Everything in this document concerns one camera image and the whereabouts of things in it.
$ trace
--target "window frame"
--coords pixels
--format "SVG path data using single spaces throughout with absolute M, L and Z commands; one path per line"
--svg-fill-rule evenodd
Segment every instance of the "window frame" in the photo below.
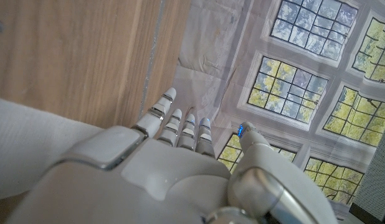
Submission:
M 363 43 L 364 38 L 366 37 L 366 34 L 367 34 L 367 30 L 371 24 L 372 18 L 376 18 L 378 21 L 385 23 L 385 17 L 379 15 L 378 13 L 376 13 L 370 9 L 368 12 L 367 18 L 365 19 L 365 22 L 363 23 L 363 28 L 361 28 L 360 32 L 358 32 L 358 39 L 357 39 L 356 43 L 359 43 L 359 42 Z M 352 48 L 352 52 L 356 52 L 356 54 L 357 54 L 357 52 L 359 52 L 359 50 L 361 48 L 361 45 L 362 44 L 360 44 L 360 45 L 356 44 Z M 356 61 L 356 54 L 349 56 L 348 63 L 346 66 L 346 72 L 349 73 L 350 75 L 354 75 L 358 78 L 361 78 L 363 80 L 363 84 L 370 86 L 371 88 L 377 88 L 377 89 L 385 90 L 385 82 L 379 83 L 375 80 L 370 80 L 368 78 L 365 78 L 364 77 L 365 73 L 353 68 L 353 64 Z
M 227 162 L 231 162 L 231 163 L 232 163 L 232 166 L 231 166 L 231 168 L 229 169 L 229 171 L 231 171 L 231 170 L 234 168 L 234 166 L 235 166 L 236 164 L 238 164 L 237 160 L 238 160 L 238 158 L 240 158 L 240 155 L 243 153 L 243 152 L 242 152 L 242 149 L 238 149 L 238 148 L 236 148 L 236 147 L 233 147 L 233 146 L 229 146 L 229 145 L 228 145 L 229 141 L 231 140 L 231 138 L 232 138 L 234 135 L 238 136 L 237 133 L 232 132 L 232 134 L 230 135 L 230 137 L 227 139 L 226 143 L 224 144 L 222 150 L 220 151 L 219 155 L 217 155 L 217 157 L 216 157 L 216 160 L 217 160 L 217 161 L 219 161 L 219 159 L 221 159 L 221 160 L 223 160 L 223 161 L 227 161 Z M 276 147 L 276 148 L 280 149 L 280 150 L 278 151 L 278 153 L 280 153 L 282 150 L 284 150 L 284 151 L 287 151 L 287 152 L 290 152 L 290 153 L 294 154 L 294 157 L 293 157 L 291 163 L 293 163 L 295 157 L 297 156 L 297 152 L 294 152 L 294 151 L 285 149 L 284 147 L 276 146 L 276 145 L 273 145 L 273 144 L 270 144 L 270 146 L 271 146 L 271 147 Z M 237 156 L 237 158 L 235 159 L 235 161 L 230 161 L 230 160 L 228 160 L 228 159 L 220 158 L 220 156 L 222 155 L 222 153 L 223 153 L 223 151 L 224 151 L 224 149 L 225 149 L 226 147 L 231 147 L 231 148 L 233 148 L 233 149 L 236 149 L 236 150 L 239 150 L 239 151 L 240 151 L 239 154 L 238 154 L 238 156 Z
M 339 14 L 339 12 L 340 12 L 340 10 L 341 10 L 341 8 L 342 8 L 342 5 L 344 5 L 344 4 L 347 5 L 347 6 L 350 7 L 350 8 L 354 8 L 355 10 L 357 10 L 357 12 L 359 11 L 359 9 L 358 9 L 357 7 L 351 6 L 351 5 L 348 4 L 347 2 L 343 2 L 343 1 L 339 1 L 339 0 L 333 0 L 333 1 L 336 1 L 336 2 L 340 3 L 341 5 L 340 5 L 339 8 L 338 8 L 338 12 L 336 13 L 335 19 L 330 19 L 330 18 L 328 18 L 328 17 L 326 17 L 326 16 L 322 16 L 322 15 L 319 14 L 321 5 L 323 4 L 323 1 L 324 1 L 324 0 L 321 0 L 320 5 L 319 5 L 318 12 L 314 12 L 314 11 L 312 11 L 311 9 L 307 9 L 307 8 L 303 7 L 303 6 L 302 6 L 303 1 L 304 1 L 304 0 L 302 0 L 302 3 L 301 3 L 300 5 L 297 4 L 297 3 L 295 3 L 295 2 L 293 2 L 293 1 L 290 1 L 290 0 L 281 0 L 281 1 L 280 1 L 280 3 L 278 4 L 278 5 L 279 5 L 278 11 L 277 11 L 276 17 L 275 17 L 275 19 L 274 19 L 274 21 L 273 21 L 273 25 L 272 25 L 272 28 L 271 28 L 270 35 L 269 35 L 269 36 L 271 36 L 271 37 L 273 37 L 273 38 L 276 38 L 276 39 L 278 39 L 278 40 L 284 41 L 284 42 L 286 42 L 286 43 L 288 43 L 288 44 L 292 44 L 292 45 L 294 45 L 295 47 L 302 48 L 302 49 L 306 50 L 307 52 L 310 52 L 310 53 L 312 53 L 312 54 L 315 54 L 315 55 L 317 55 L 317 56 L 319 56 L 319 57 L 324 57 L 324 58 L 331 59 L 331 60 L 334 60 L 334 61 L 339 61 L 339 59 L 341 58 L 341 55 L 342 55 L 342 53 L 343 53 L 344 46 L 345 46 L 346 42 L 348 41 L 349 34 L 351 33 L 351 30 L 354 28 L 354 25 L 355 25 L 355 22 L 356 22 L 356 19 L 357 19 L 357 15 L 358 15 L 358 14 L 356 14 L 356 16 L 355 16 L 355 18 L 354 18 L 354 21 L 353 21 L 353 23 L 352 23 L 352 25 L 351 25 L 351 27 L 349 27 L 349 26 L 347 26 L 347 25 L 345 25 L 345 24 L 342 24 L 342 23 L 338 22 L 338 21 L 336 20 L 336 18 L 338 17 L 338 14 Z M 296 16 L 295 21 L 294 21 L 293 23 L 292 23 L 292 22 L 289 22 L 289 21 L 286 21 L 285 19 L 278 18 L 278 14 L 279 14 L 279 12 L 280 12 L 280 10 L 281 10 L 281 6 L 282 6 L 282 3 L 283 3 L 283 2 L 288 2 L 288 3 L 290 3 L 290 4 L 293 4 L 293 5 L 296 5 L 296 6 L 299 7 L 297 16 Z M 301 8 L 304 8 L 305 10 L 307 10 L 307 11 L 309 11 L 309 12 L 311 12 L 311 13 L 314 13 L 314 15 L 315 15 L 315 18 L 314 18 L 313 24 L 312 24 L 312 28 L 311 28 L 310 30 L 308 30 L 308 29 L 306 29 L 306 28 L 303 28 L 303 27 L 300 27 L 300 26 L 297 26 L 297 25 L 296 25 L 296 22 L 297 22 L 299 13 L 300 13 L 300 11 L 301 11 Z M 330 28 L 330 29 L 327 29 L 327 28 L 322 28 L 322 27 L 319 27 L 319 26 L 314 25 L 314 21 L 316 20 L 317 17 L 322 17 L 322 18 L 324 18 L 324 19 L 327 19 L 327 20 L 332 21 L 333 23 L 332 23 L 332 25 L 331 25 L 331 28 Z M 275 23 L 276 23 L 277 20 L 280 20 L 280 21 L 282 21 L 282 22 L 286 22 L 287 24 L 290 24 L 290 25 L 292 26 L 291 31 L 290 31 L 290 35 L 288 36 L 288 40 L 284 40 L 284 39 L 281 39 L 281 38 L 279 38 L 279 37 L 276 37 L 276 36 L 272 35 L 273 30 L 274 30 L 274 27 L 275 27 Z M 335 23 L 338 23 L 338 24 L 341 24 L 342 26 L 348 27 L 348 28 L 349 28 L 349 32 L 348 32 L 347 34 L 341 34 L 341 33 L 337 32 L 337 31 L 335 31 L 335 30 L 332 30 L 332 27 L 333 27 L 333 25 L 334 25 Z M 326 30 L 328 30 L 329 32 L 328 32 L 328 34 L 327 34 L 327 37 L 323 37 L 323 36 L 321 36 L 321 35 L 319 35 L 319 34 L 313 33 L 313 32 L 311 31 L 311 30 L 313 29 L 313 26 L 319 27 L 319 28 L 321 28 L 321 29 L 326 29 Z M 303 30 L 305 30 L 305 31 L 308 32 L 308 37 L 307 37 L 307 39 L 306 39 L 306 42 L 305 42 L 305 46 L 304 46 L 304 47 L 301 47 L 301 46 L 299 46 L 299 45 L 297 45 L 297 44 L 294 44 L 294 43 L 290 42 L 290 39 L 291 39 L 291 36 L 292 36 L 292 30 L 293 30 L 294 27 L 298 27 L 298 28 L 303 29 Z M 344 37 L 343 43 L 339 43 L 338 41 L 333 40 L 333 39 L 330 38 L 330 33 L 331 33 L 332 31 L 333 31 L 333 32 L 336 32 L 337 34 L 340 34 L 340 35 L 342 35 L 342 36 Z M 321 47 L 320 53 L 315 53 L 315 52 L 312 52 L 311 50 L 306 49 L 306 46 L 307 46 L 307 44 L 308 44 L 308 40 L 309 40 L 309 36 L 310 36 L 310 35 L 315 35 L 315 36 L 321 37 L 322 39 L 325 40 L 324 43 L 323 43 L 323 46 Z M 323 51 L 323 49 L 324 49 L 324 47 L 325 47 L 325 44 L 326 44 L 327 40 L 332 41 L 332 42 L 335 42 L 335 43 L 341 45 L 340 51 L 339 51 L 339 53 L 338 53 L 338 58 L 337 58 L 336 60 L 335 60 L 335 59 L 332 59 L 332 58 L 329 58 L 329 57 L 324 56 L 324 55 L 321 54 L 322 51 Z
M 333 107 L 333 109 L 332 109 L 331 114 L 330 114 L 330 115 L 328 116 L 328 118 L 327 118 L 327 121 L 328 121 L 331 117 L 332 117 L 332 118 L 336 118 L 336 119 L 340 119 L 340 120 L 343 120 L 343 121 L 344 121 L 344 124 L 343 124 L 343 126 L 342 126 L 342 128 L 341 128 L 340 133 L 336 133 L 336 132 L 334 132 L 334 131 L 325 129 L 325 126 L 326 126 L 327 122 L 323 125 L 322 130 L 329 131 L 329 132 L 331 132 L 331 133 L 335 133 L 335 134 L 337 134 L 337 135 L 339 135 L 339 136 L 342 136 L 342 137 L 344 137 L 344 138 L 348 138 L 348 139 L 350 139 L 350 140 L 357 141 L 357 142 L 366 144 L 366 145 L 371 146 L 371 147 L 377 147 L 377 146 L 373 146 L 373 145 L 371 145 L 371 144 L 368 144 L 368 143 L 366 143 L 366 142 L 362 142 L 362 141 L 360 141 L 360 139 L 363 137 L 363 135 L 364 135 L 364 133 L 366 132 L 366 130 L 374 131 L 374 130 L 368 129 L 369 124 L 372 122 L 372 120 L 373 120 L 374 118 L 385 119 L 385 118 L 382 118 L 382 117 L 379 117 L 379 116 L 376 115 L 378 109 L 379 109 L 380 106 L 381 106 L 381 103 L 385 103 L 385 102 L 379 101 L 380 104 L 379 104 L 379 106 L 375 109 L 374 114 L 368 114 L 368 113 L 365 113 L 365 112 L 362 112 L 362 111 L 358 111 L 358 110 L 354 109 L 354 101 L 353 101 L 352 105 L 347 105 L 346 103 L 343 103 L 342 101 L 339 100 L 339 99 L 341 98 L 342 92 L 343 92 L 343 90 L 344 90 L 345 88 L 348 88 L 348 89 L 353 90 L 353 91 L 356 92 L 356 96 L 355 96 L 355 98 L 354 98 L 354 101 L 356 101 L 356 98 L 357 98 L 358 96 L 360 96 L 361 98 L 368 99 L 368 97 L 360 95 L 360 93 L 359 93 L 358 90 L 355 90 L 355 89 L 350 88 L 350 87 L 348 87 L 348 86 L 344 86 L 344 87 L 342 88 L 342 91 L 341 91 L 341 93 L 340 93 L 340 96 L 338 97 L 338 99 L 337 99 L 337 101 L 336 101 L 336 103 L 335 103 L 335 105 L 334 105 L 334 107 Z M 338 105 L 338 103 L 342 103 L 342 104 L 344 104 L 344 105 L 350 107 L 348 116 L 347 116 L 345 119 L 338 118 L 338 117 L 332 115 L 333 112 L 335 111 L 335 108 L 336 108 L 336 106 Z M 353 124 L 353 123 L 350 123 L 350 122 L 348 121 L 350 112 L 351 112 L 352 110 L 355 110 L 356 112 L 363 113 L 363 114 L 366 114 L 366 115 L 370 116 L 370 119 L 369 119 L 369 121 L 368 121 L 368 123 L 367 123 L 367 125 L 366 125 L 365 128 L 364 128 L 364 127 L 357 126 L 357 125 L 355 125 L 355 124 Z M 349 123 L 350 125 L 357 126 L 357 127 L 359 127 L 359 128 L 363 128 L 363 129 L 364 129 L 363 132 L 362 132 L 361 135 L 360 135 L 359 140 L 355 140 L 355 139 L 353 139 L 353 138 L 350 138 L 350 137 L 347 137 L 347 136 L 341 134 L 341 133 L 343 132 L 343 128 L 345 127 L 346 123 Z
M 362 46 L 363 46 L 363 44 L 364 44 L 364 40 L 366 39 L 366 37 L 369 37 L 370 39 L 374 39 L 373 37 L 370 37 L 369 35 L 367 35 L 368 30 L 369 30 L 369 27 L 370 27 L 370 25 L 371 25 L 371 23 L 372 23 L 373 20 L 375 20 L 375 21 L 377 21 L 377 22 L 379 22 L 379 23 L 385 24 L 385 22 L 383 22 L 383 21 L 377 19 L 375 16 L 373 16 L 373 17 L 370 19 L 369 24 L 368 24 L 367 29 L 366 29 L 366 32 L 364 33 L 363 39 L 362 39 L 362 41 L 361 41 L 361 44 L 360 44 L 358 50 L 356 51 L 356 52 L 357 52 L 356 55 L 354 56 L 354 60 L 353 60 L 353 64 L 351 65 L 351 68 L 352 68 L 352 69 L 355 69 L 355 70 L 358 71 L 358 72 L 361 72 L 361 73 L 362 73 L 362 76 L 363 76 L 365 79 L 367 79 L 367 80 L 369 80 L 369 81 L 371 81 L 371 82 L 378 82 L 378 83 L 380 83 L 379 80 L 371 79 L 371 77 L 374 75 L 375 69 L 376 69 L 378 66 L 385 67 L 385 65 L 380 65 L 380 64 L 379 64 L 379 62 L 381 61 L 382 56 L 383 56 L 384 53 L 385 53 L 385 48 L 383 49 L 383 48 L 380 48 L 380 47 L 378 47 L 378 46 L 375 46 L 375 47 L 381 49 L 381 50 L 382 50 L 382 53 L 381 53 L 381 55 L 379 56 L 379 59 L 378 59 L 378 62 L 377 62 L 377 63 L 372 63 L 372 62 L 370 62 L 371 64 L 375 65 L 375 67 L 374 67 L 374 70 L 372 71 L 372 73 L 371 73 L 371 75 L 370 75 L 369 78 L 366 77 L 365 71 L 362 71 L 362 70 L 360 70 L 359 68 L 354 67 L 354 63 L 356 62 L 356 59 L 357 59 L 357 56 L 358 56 L 359 53 L 364 54 L 364 55 L 367 55 L 367 56 L 369 56 L 369 57 L 372 57 L 372 56 L 370 56 L 370 55 L 368 55 L 368 54 L 366 54 L 366 53 L 364 53 L 364 52 L 361 52 L 360 49 L 362 48 Z
M 321 100 L 322 100 L 323 97 L 325 96 L 326 88 L 324 88 L 322 94 L 315 93 L 315 92 L 310 91 L 310 90 L 307 89 L 308 86 L 309 86 L 309 83 L 310 83 L 311 79 L 313 78 L 313 76 L 315 76 L 315 77 L 318 77 L 318 78 L 321 78 L 321 79 L 326 80 L 325 87 L 327 87 L 327 84 L 328 84 L 329 79 L 323 78 L 323 77 L 321 77 L 321 76 L 319 76 L 319 75 L 315 75 L 315 74 L 313 74 L 313 73 L 311 73 L 311 72 L 308 72 L 308 71 L 306 71 L 306 70 L 304 70 L 304 69 L 301 69 L 301 68 L 299 68 L 299 67 L 293 66 L 293 65 L 289 64 L 288 62 L 283 62 L 283 61 L 281 61 L 281 60 L 277 60 L 277 61 L 280 62 L 280 65 L 279 65 L 278 68 L 277 68 L 277 71 L 276 71 L 276 73 L 275 73 L 275 76 L 272 77 L 271 75 L 262 73 L 262 72 L 260 71 L 260 68 L 261 68 L 261 66 L 262 66 L 262 64 L 263 64 L 263 62 L 264 62 L 264 58 L 268 58 L 268 59 L 270 59 L 270 60 L 277 60 L 277 59 L 274 59 L 274 58 L 262 56 L 262 58 L 261 58 L 261 60 L 260 60 L 259 67 L 258 67 L 258 69 L 257 69 L 257 74 L 256 74 L 255 79 L 254 79 L 254 83 L 252 84 L 252 88 L 250 89 L 249 96 L 248 96 L 248 99 L 247 99 L 246 103 L 247 103 L 248 105 L 254 106 L 254 107 L 256 107 L 256 108 L 259 108 L 259 109 L 262 109 L 262 110 L 269 111 L 269 112 L 271 112 L 271 113 L 273 113 L 273 114 L 277 114 L 277 115 L 280 115 L 280 116 L 284 116 L 284 117 L 286 117 L 287 119 L 292 119 L 292 120 L 294 120 L 294 121 L 297 121 L 297 122 L 301 122 L 301 123 L 303 123 L 303 124 L 310 125 L 312 119 L 313 119 L 314 116 L 315 116 L 315 113 L 317 112 L 318 105 L 321 103 Z M 296 71 L 295 71 L 295 73 L 293 74 L 293 79 L 292 79 L 291 82 L 288 82 L 288 81 L 286 81 L 286 80 L 282 80 L 282 79 L 280 79 L 280 78 L 277 77 L 278 71 L 279 71 L 279 69 L 280 69 L 280 67 L 281 67 L 281 63 L 284 63 L 285 65 L 289 65 L 289 66 L 291 66 L 291 67 L 296 68 Z M 296 85 L 296 84 L 293 83 L 293 81 L 294 81 L 294 79 L 295 79 L 295 75 L 297 74 L 298 70 L 307 72 L 307 73 L 309 73 L 309 74 L 311 75 L 311 76 L 310 76 L 310 79 L 309 79 L 309 81 L 308 81 L 308 83 L 307 83 L 307 86 L 306 86 L 305 88 L 302 88 L 302 87 L 300 87 L 300 86 L 298 86 L 298 85 Z M 272 78 L 274 79 L 274 81 L 273 81 L 273 83 L 272 83 L 272 87 L 271 87 L 271 89 L 269 90 L 269 92 L 266 92 L 266 91 L 264 91 L 264 90 L 260 90 L 260 89 L 258 89 L 258 88 L 255 87 L 256 79 L 257 79 L 257 77 L 259 76 L 259 74 L 264 74 L 264 75 L 269 76 L 269 77 L 272 77 Z M 276 81 L 276 80 L 280 80 L 281 82 L 285 82 L 285 83 L 290 84 L 290 87 L 289 87 L 288 92 L 287 92 L 287 96 L 286 96 L 285 98 L 282 97 L 282 96 L 277 96 L 277 95 L 275 95 L 275 94 L 272 93 L 272 90 L 273 90 L 273 87 L 274 87 L 274 84 L 275 84 L 275 81 Z M 301 88 L 302 90 L 304 90 L 303 96 L 298 96 L 298 95 L 295 95 L 295 94 L 293 94 L 293 93 L 290 93 L 290 90 L 291 90 L 291 87 L 292 87 L 292 86 L 296 86 L 296 87 Z M 249 103 L 250 96 L 251 96 L 252 91 L 253 91 L 254 89 L 257 90 L 257 91 L 262 91 L 262 92 L 265 92 L 265 93 L 268 94 L 268 97 L 267 97 L 267 99 L 266 99 L 266 102 L 265 102 L 265 106 L 264 106 L 264 107 L 259 107 L 259 106 L 257 106 L 257 105 L 252 104 L 252 103 Z M 317 94 L 317 95 L 320 96 L 320 98 L 318 99 L 318 101 L 308 100 L 308 99 L 304 98 L 304 94 L 306 93 L 306 91 L 309 91 L 309 92 L 311 92 L 311 93 Z M 299 97 L 299 98 L 301 99 L 301 102 L 300 102 L 300 103 L 297 103 L 297 102 L 295 102 L 295 101 L 289 100 L 289 99 L 288 99 L 288 95 L 289 95 L 289 94 Z M 269 109 L 265 108 L 265 107 L 266 107 L 266 104 L 267 104 L 267 102 L 269 101 L 269 98 L 270 98 L 271 95 L 276 96 L 276 97 L 278 97 L 278 98 L 284 99 L 284 103 L 283 103 L 281 112 L 278 113 L 278 112 L 275 112 L 275 111 L 272 111 L 272 110 L 269 110 Z M 309 108 L 309 107 L 303 105 L 303 100 L 306 100 L 306 101 L 309 101 L 309 102 L 314 103 L 315 107 L 314 107 L 314 108 Z M 292 117 L 289 117 L 289 116 L 287 116 L 287 115 L 282 114 L 282 111 L 283 111 L 283 109 L 284 109 L 285 103 L 286 103 L 287 101 L 291 101 L 291 102 L 293 102 L 293 103 L 299 104 L 299 109 L 298 109 L 297 114 L 295 115 L 295 118 L 292 118 Z M 307 123 L 304 122 L 304 121 L 300 121 L 300 120 L 297 119 L 297 116 L 298 116 L 298 114 L 299 114 L 299 111 L 300 111 L 301 106 L 303 106 L 303 107 L 305 107 L 305 108 L 308 108 L 308 109 L 310 109 L 310 110 L 313 110 L 313 111 L 311 112 L 309 121 L 308 121 Z
M 339 57 L 338 60 L 333 60 L 330 58 L 319 56 L 319 55 L 317 55 L 317 54 L 315 54 L 309 50 L 303 49 L 301 47 L 297 47 L 293 44 L 290 44 L 289 42 L 286 42 L 284 40 L 270 36 L 271 31 L 273 29 L 273 24 L 275 23 L 277 16 L 278 16 L 278 9 L 281 5 L 281 2 L 282 2 L 282 0 L 273 0 L 271 2 L 270 7 L 269 7 L 269 11 L 268 11 L 266 18 L 265 18 L 266 22 L 263 26 L 260 38 L 265 42 L 268 42 L 270 44 L 279 45 L 285 49 L 288 49 L 288 50 L 295 52 L 296 54 L 310 55 L 310 57 L 313 60 L 316 60 L 317 62 L 330 65 L 334 68 L 338 68 L 342 57 Z M 344 3 L 350 5 L 351 7 L 359 9 L 358 14 L 360 13 L 360 8 L 361 8 L 361 5 L 363 4 L 362 2 L 356 2 L 355 0 L 345 0 Z M 352 34 L 352 31 L 354 30 L 355 25 L 356 25 L 356 20 L 354 20 L 346 39 L 349 39 L 350 35 Z M 343 52 L 343 50 L 345 49 L 345 46 L 346 46 L 346 44 L 342 45 L 341 52 Z
M 335 96 L 341 96 L 344 86 L 346 86 L 346 87 L 348 87 L 350 89 L 353 89 L 353 90 L 354 90 L 354 88 L 356 88 L 355 86 L 352 86 L 349 83 L 346 83 L 346 82 L 342 81 L 340 83 L 338 89 L 335 91 Z M 361 96 L 365 97 L 365 98 L 371 98 L 372 100 L 376 100 L 376 101 L 380 101 L 380 102 L 385 102 L 385 99 L 380 99 L 380 98 L 375 97 L 375 96 L 369 96 L 367 93 L 361 93 Z M 340 97 L 334 97 L 332 102 L 330 102 L 330 106 L 328 107 L 328 109 L 325 112 L 324 116 L 322 117 L 319 125 L 317 126 L 316 134 L 319 135 L 319 136 L 323 136 L 325 138 L 334 140 L 336 142 L 342 142 L 343 144 L 347 144 L 349 146 L 356 147 L 357 150 L 359 150 L 359 151 L 367 151 L 367 152 L 369 151 L 372 154 L 374 154 L 374 152 L 376 150 L 376 146 L 372 146 L 372 145 L 369 145 L 369 144 L 366 144 L 366 143 L 363 143 L 363 142 L 360 142 L 360 141 L 357 141 L 357 140 L 353 140 L 353 139 L 350 139 L 350 138 L 348 138 L 346 136 L 343 136 L 343 135 L 340 135 L 340 134 L 336 134 L 336 133 L 333 133 L 331 131 L 327 131 L 327 130 L 323 129 L 324 125 L 328 121 L 328 118 L 331 116 L 331 114 L 332 114 L 332 112 L 333 112 L 333 110 L 335 108 L 335 105 L 337 104 L 339 98 Z
M 308 169 L 307 169 L 307 165 L 309 164 L 309 160 L 310 160 L 310 159 L 316 159 L 316 160 L 318 160 L 318 161 L 321 161 L 321 164 L 320 164 L 320 166 L 318 167 L 318 170 L 317 170 L 317 171 L 313 171 L 313 170 L 308 170 Z M 348 180 L 348 179 L 344 179 L 344 178 L 342 178 L 342 177 L 341 177 L 340 179 L 339 179 L 339 178 L 336 178 L 336 177 L 333 177 L 333 176 L 332 176 L 332 173 L 331 173 L 331 174 L 326 174 L 326 173 L 319 172 L 320 167 L 321 167 L 321 165 L 322 165 L 324 162 L 336 166 L 336 167 L 335 167 L 335 170 L 336 170 L 337 168 L 339 168 L 339 167 L 342 167 L 342 168 L 344 168 L 344 171 L 345 171 L 345 169 L 350 169 L 350 170 L 353 170 L 353 171 L 355 171 L 355 172 L 357 172 L 357 173 L 362 174 L 362 176 L 361 176 L 361 178 L 360 178 L 358 184 L 356 184 L 356 183 L 354 183 L 353 181 L 350 181 L 350 180 Z M 365 173 L 362 173 L 362 172 L 360 172 L 360 171 L 358 171 L 358 170 L 356 170 L 356 169 L 350 168 L 350 167 L 348 167 L 348 166 L 341 166 L 341 165 L 338 165 L 338 164 L 336 164 L 336 163 L 334 163 L 334 162 L 328 162 L 328 161 L 325 161 L 325 160 L 323 160 L 323 159 L 319 159 L 319 158 L 317 158 L 317 157 L 313 157 L 312 155 L 310 155 L 310 157 L 308 158 L 308 160 L 307 160 L 307 162 L 306 162 L 306 166 L 305 166 L 303 172 L 305 172 L 306 170 L 307 170 L 307 171 L 310 171 L 310 172 L 315 172 L 315 173 L 316 173 L 316 177 L 317 177 L 318 174 L 327 175 L 327 176 L 328 176 L 328 177 L 327 177 L 327 180 L 325 181 L 324 185 L 322 185 L 322 186 L 317 185 L 317 184 L 315 183 L 314 180 L 312 180 L 312 181 L 313 181 L 319 188 L 321 188 L 321 191 L 323 191 L 324 188 L 328 188 L 328 189 L 331 189 L 331 190 L 336 191 L 336 193 L 338 193 L 338 192 L 343 192 L 343 193 L 345 193 L 345 194 L 348 194 L 350 197 L 349 197 L 349 200 L 348 200 L 347 203 L 342 203 L 342 202 L 334 201 L 334 198 L 336 197 L 336 195 L 335 195 L 332 199 L 328 198 L 330 195 L 326 196 L 326 198 L 327 198 L 328 200 L 330 200 L 330 201 L 332 201 L 332 202 L 334 202 L 334 203 L 340 203 L 340 204 L 347 205 L 347 206 L 350 206 L 350 205 L 349 205 L 349 202 L 350 202 L 350 200 L 352 199 L 352 197 L 356 197 L 356 195 L 354 195 L 354 193 L 357 193 L 357 189 L 358 189 L 358 187 L 360 187 L 360 185 L 361 185 L 360 183 L 361 183 L 361 181 L 362 181 L 362 179 L 363 179 L 363 177 L 364 177 L 364 175 L 365 175 Z M 327 183 L 327 181 L 328 181 L 328 179 L 329 179 L 330 177 L 333 177 L 333 178 L 336 178 L 336 179 L 339 179 L 339 180 L 346 180 L 346 181 L 351 182 L 352 184 L 356 185 L 356 187 L 355 187 L 354 190 L 353 190 L 353 193 L 350 194 L 350 193 L 345 192 L 345 191 L 342 191 L 342 190 L 336 190 L 336 189 L 332 189 L 331 187 L 326 187 L 325 184 Z

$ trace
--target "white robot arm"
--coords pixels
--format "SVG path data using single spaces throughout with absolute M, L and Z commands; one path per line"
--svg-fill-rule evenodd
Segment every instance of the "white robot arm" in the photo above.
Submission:
M 195 131 L 188 114 L 176 143 L 176 109 L 154 140 L 175 96 L 170 88 L 131 129 L 74 145 L 7 222 L 336 223 L 319 188 L 250 123 L 239 129 L 245 156 L 232 175 L 215 160 L 207 118 Z

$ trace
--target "window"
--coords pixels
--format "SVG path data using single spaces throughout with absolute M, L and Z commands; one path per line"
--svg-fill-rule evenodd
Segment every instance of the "window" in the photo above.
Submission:
M 248 104 L 309 123 L 326 79 L 263 57 Z
M 290 162 L 293 161 L 296 155 L 294 152 L 281 149 L 277 146 L 272 146 L 272 149 L 283 155 Z M 238 162 L 243 156 L 244 153 L 241 150 L 239 138 L 236 134 L 233 134 L 227 142 L 226 146 L 223 148 L 217 160 L 226 165 L 229 171 L 233 173 L 234 169 L 237 167 Z
M 385 23 L 373 18 L 364 36 L 353 68 L 364 72 L 364 77 L 385 83 Z
M 351 205 L 363 174 L 313 157 L 305 173 L 322 189 L 328 199 Z
M 334 0 L 283 0 L 271 36 L 337 60 L 356 14 Z
M 377 146 L 385 130 L 385 103 L 344 86 L 323 129 Z

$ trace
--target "blue light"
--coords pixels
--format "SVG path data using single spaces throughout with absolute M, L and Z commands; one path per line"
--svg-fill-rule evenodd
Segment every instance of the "blue light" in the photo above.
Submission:
M 242 130 L 244 130 L 244 127 L 242 127 L 242 124 L 240 124 L 240 128 L 238 129 L 238 137 L 241 138 Z

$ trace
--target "wooden wall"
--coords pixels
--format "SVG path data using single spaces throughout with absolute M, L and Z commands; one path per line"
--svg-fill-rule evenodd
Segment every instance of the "wooden wall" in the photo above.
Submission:
M 189 7 L 0 0 L 0 98 L 102 128 L 131 126 L 171 86 Z

